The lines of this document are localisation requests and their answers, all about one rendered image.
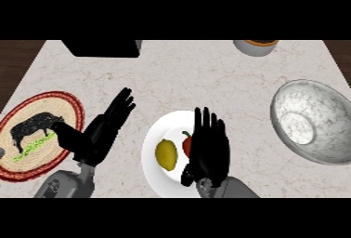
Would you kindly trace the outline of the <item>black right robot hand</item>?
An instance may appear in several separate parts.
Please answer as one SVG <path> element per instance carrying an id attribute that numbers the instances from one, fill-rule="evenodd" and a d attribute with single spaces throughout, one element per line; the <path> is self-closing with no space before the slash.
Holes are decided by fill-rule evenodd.
<path id="1" fill-rule="evenodd" d="M 200 179 L 209 179 L 218 188 L 227 177 L 230 145 L 224 121 L 208 108 L 194 108 L 194 126 L 189 151 L 189 162 L 181 174 L 181 184 L 189 187 Z"/>

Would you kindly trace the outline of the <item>grey cup with orange rim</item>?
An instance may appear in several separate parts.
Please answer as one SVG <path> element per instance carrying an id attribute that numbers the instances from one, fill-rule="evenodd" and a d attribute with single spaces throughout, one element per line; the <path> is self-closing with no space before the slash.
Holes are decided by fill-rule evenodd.
<path id="1" fill-rule="evenodd" d="M 277 40 L 234 40 L 236 48 L 252 57 L 262 57 L 270 54 L 279 41 Z"/>

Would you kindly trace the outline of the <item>white round plate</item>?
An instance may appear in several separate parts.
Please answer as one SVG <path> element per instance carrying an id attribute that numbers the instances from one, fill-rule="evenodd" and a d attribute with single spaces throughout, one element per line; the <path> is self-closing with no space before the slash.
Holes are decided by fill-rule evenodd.
<path id="1" fill-rule="evenodd" d="M 193 133 L 194 112 L 165 114 L 146 133 L 141 149 L 141 165 L 146 181 L 163 198 L 199 198 L 196 183 L 181 184 L 181 174 L 189 163 L 184 141 Z"/>

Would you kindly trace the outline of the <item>round woven placemat with cow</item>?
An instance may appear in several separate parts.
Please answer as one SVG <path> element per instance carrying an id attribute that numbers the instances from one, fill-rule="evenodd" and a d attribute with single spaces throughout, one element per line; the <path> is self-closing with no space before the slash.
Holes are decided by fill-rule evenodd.
<path id="1" fill-rule="evenodd" d="M 10 110 L 0 121 L 0 179 L 25 182 L 43 176 L 69 151 L 57 144 L 50 125 L 63 121 L 78 131 L 85 111 L 78 98 L 63 91 L 44 92 Z"/>

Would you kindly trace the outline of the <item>white marble bowl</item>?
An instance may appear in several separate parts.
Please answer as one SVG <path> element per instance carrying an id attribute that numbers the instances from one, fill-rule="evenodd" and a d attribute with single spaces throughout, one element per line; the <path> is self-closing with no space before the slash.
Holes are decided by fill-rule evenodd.
<path id="1" fill-rule="evenodd" d="M 351 101 L 327 85 L 299 79 L 281 85 L 270 120 L 290 151 L 324 165 L 351 164 Z"/>

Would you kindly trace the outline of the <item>black box appliance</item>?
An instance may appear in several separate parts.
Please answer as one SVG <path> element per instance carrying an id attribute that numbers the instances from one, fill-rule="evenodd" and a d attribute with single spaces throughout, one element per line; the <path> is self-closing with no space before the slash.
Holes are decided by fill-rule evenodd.
<path id="1" fill-rule="evenodd" d="M 75 57 L 137 58 L 141 40 L 63 40 Z"/>

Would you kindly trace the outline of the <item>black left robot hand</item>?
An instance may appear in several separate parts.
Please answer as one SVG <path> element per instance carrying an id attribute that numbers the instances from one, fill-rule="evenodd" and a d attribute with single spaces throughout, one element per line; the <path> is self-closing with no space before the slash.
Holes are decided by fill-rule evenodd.
<path id="1" fill-rule="evenodd" d="M 62 122 L 51 125 L 59 146 L 74 153 L 76 162 L 90 166 L 97 166 L 103 162 L 134 107 L 131 89 L 125 87 L 110 102 L 106 112 L 96 116 L 84 132 Z"/>

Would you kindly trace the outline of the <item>yellow lemon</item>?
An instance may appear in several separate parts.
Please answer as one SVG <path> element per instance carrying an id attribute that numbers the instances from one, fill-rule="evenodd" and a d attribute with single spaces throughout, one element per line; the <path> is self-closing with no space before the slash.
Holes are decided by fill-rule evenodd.
<path id="1" fill-rule="evenodd" d="M 171 171 L 175 168 L 178 153 L 174 142 L 162 139 L 155 149 L 156 162 L 162 169 Z"/>

